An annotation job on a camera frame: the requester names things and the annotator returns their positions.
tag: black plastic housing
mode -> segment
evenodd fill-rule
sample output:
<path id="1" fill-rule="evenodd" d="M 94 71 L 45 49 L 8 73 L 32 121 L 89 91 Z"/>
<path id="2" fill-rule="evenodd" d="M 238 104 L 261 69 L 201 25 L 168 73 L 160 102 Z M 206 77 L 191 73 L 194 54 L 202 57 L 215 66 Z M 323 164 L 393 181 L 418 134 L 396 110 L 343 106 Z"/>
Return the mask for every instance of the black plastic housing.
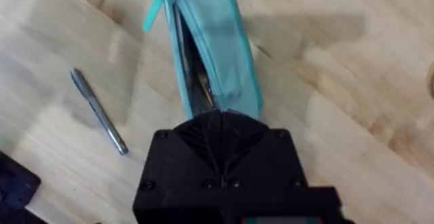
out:
<path id="1" fill-rule="evenodd" d="M 144 223 L 317 217 L 352 223 L 333 187 L 309 187 L 287 130 L 212 111 L 154 134 L 133 211 Z"/>

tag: light blue pencil case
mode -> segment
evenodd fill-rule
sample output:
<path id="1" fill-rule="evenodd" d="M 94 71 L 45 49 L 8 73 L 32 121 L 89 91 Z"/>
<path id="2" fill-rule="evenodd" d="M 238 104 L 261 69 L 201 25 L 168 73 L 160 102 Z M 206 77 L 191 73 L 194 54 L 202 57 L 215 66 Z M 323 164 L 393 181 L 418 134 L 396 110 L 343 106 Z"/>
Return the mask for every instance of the light blue pencil case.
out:
<path id="1" fill-rule="evenodd" d="M 164 5 L 186 116 L 212 109 L 260 117 L 262 97 L 236 0 L 154 0 L 143 29 Z"/>

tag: wooden surface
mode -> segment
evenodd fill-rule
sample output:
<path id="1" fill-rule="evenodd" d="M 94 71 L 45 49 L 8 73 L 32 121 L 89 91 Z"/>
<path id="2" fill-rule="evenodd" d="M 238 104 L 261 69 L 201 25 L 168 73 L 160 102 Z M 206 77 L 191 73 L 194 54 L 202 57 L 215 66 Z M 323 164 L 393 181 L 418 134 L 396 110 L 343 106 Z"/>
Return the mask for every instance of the wooden surface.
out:
<path id="1" fill-rule="evenodd" d="M 264 96 L 312 185 L 357 223 L 434 222 L 434 0 L 238 0 Z M 0 150 L 42 178 L 50 223 L 135 223 L 153 132 L 184 120 L 151 0 L 0 0 Z M 120 156 L 68 72 L 79 67 L 130 148 Z"/>

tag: black plastic piece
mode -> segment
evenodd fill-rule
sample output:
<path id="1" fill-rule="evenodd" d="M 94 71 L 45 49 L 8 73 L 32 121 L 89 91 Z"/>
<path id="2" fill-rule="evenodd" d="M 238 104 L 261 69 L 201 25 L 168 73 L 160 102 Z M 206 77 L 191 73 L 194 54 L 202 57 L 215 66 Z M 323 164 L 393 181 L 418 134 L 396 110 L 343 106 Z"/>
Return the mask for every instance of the black plastic piece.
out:
<path id="1" fill-rule="evenodd" d="M 0 152 L 0 224 L 45 223 L 24 208 L 40 184 L 37 175 Z"/>
<path id="2" fill-rule="evenodd" d="M 139 224 L 269 216 L 350 223 L 340 207 L 335 188 L 308 186 L 287 130 L 212 111 L 155 133 L 133 211 Z"/>

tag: display screen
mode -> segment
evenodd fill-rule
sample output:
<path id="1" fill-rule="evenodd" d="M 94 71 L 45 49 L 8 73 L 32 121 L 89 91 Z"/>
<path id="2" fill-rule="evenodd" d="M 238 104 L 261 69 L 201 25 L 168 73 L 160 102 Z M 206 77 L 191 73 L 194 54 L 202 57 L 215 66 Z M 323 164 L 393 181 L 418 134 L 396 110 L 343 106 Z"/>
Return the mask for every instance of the display screen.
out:
<path id="1" fill-rule="evenodd" d="M 318 217 L 254 217 L 244 218 L 241 224 L 322 224 Z"/>

